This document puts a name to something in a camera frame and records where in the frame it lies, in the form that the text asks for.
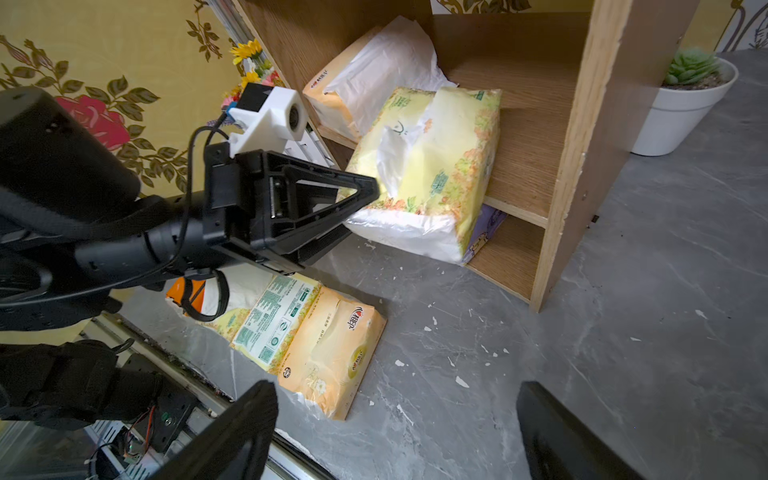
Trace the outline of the pale orange tissue pack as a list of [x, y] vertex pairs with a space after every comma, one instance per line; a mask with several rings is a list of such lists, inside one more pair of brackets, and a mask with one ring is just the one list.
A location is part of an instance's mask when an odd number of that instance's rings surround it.
[[303, 94], [322, 127], [356, 143], [395, 89], [454, 85], [438, 67], [430, 37], [418, 22], [399, 16], [349, 45], [309, 80]]

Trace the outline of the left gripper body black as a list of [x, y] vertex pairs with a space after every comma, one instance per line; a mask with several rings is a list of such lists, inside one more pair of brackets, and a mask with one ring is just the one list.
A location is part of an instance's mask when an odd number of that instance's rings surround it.
[[282, 177], [288, 157], [264, 150], [231, 156], [230, 144], [221, 142], [206, 146], [203, 160], [202, 268], [250, 264], [286, 270], [288, 263], [269, 246], [276, 236], [271, 221], [282, 202], [270, 177]]

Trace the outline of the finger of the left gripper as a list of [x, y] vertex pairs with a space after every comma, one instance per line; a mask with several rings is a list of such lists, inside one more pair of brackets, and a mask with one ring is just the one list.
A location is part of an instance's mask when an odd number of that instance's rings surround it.
[[380, 196], [370, 176], [275, 152], [263, 154], [263, 166], [263, 256], [272, 267], [313, 265], [349, 236], [344, 222]]

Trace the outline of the beige orange tissue pack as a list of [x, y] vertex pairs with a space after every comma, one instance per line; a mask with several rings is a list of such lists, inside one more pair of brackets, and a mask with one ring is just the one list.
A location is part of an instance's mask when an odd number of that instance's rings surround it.
[[371, 305], [323, 286], [277, 374], [315, 416], [346, 419], [386, 327]]

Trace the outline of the yellow green tissue pack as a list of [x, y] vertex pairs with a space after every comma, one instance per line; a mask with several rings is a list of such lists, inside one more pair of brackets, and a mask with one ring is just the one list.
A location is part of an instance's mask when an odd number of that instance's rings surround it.
[[395, 89], [347, 166], [375, 178], [380, 195], [346, 227], [369, 241], [465, 263], [499, 143], [502, 95]]

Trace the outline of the white green tissue pack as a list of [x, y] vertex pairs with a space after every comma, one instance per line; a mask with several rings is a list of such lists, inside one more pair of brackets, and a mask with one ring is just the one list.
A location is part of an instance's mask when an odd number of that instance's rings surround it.
[[230, 346], [276, 375], [322, 284], [303, 275], [275, 276]]

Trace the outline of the purple tissue pack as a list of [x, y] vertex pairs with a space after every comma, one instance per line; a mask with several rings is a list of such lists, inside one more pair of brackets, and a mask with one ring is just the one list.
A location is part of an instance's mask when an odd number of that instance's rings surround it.
[[469, 263], [477, 255], [477, 253], [495, 235], [507, 216], [508, 214], [501, 210], [485, 204], [482, 205], [470, 237], [468, 248], [463, 256], [461, 262], [462, 265]]

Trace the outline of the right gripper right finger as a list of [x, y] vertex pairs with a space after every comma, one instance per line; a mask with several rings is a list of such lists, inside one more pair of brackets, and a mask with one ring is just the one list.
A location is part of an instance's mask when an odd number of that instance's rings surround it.
[[521, 384], [516, 412], [533, 479], [642, 477], [540, 383]]

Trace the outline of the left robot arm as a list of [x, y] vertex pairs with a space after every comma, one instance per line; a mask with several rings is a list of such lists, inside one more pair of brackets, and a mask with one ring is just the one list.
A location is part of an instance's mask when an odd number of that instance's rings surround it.
[[225, 269], [289, 275], [348, 235], [345, 221], [379, 197], [377, 181], [289, 156], [307, 116], [297, 92], [248, 85], [204, 125], [186, 157], [204, 187], [142, 196], [136, 173], [44, 90], [1, 95], [1, 327], [59, 329], [116, 313], [116, 289], [160, 291], [181, 279], [182, 310], [211, 322], [231, 307]]

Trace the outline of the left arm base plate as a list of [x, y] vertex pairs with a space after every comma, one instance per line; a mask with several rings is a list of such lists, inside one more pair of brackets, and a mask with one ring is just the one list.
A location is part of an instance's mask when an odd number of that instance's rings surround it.
[[140, 354], [125, 363], [130, 372], [161, 379], [159, 394], [135, 420], [98, 420], [85, 428], [96, 450], [85, 461], [88, 479], [148, 479], [186, 444], [187, 420], [197, 397]]

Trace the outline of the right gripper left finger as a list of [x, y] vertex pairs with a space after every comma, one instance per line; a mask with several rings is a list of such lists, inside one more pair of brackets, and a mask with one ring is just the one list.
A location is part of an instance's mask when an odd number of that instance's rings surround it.
[[152, 477], [261, 478], [278, 413], [275, 384], [257, 382]]

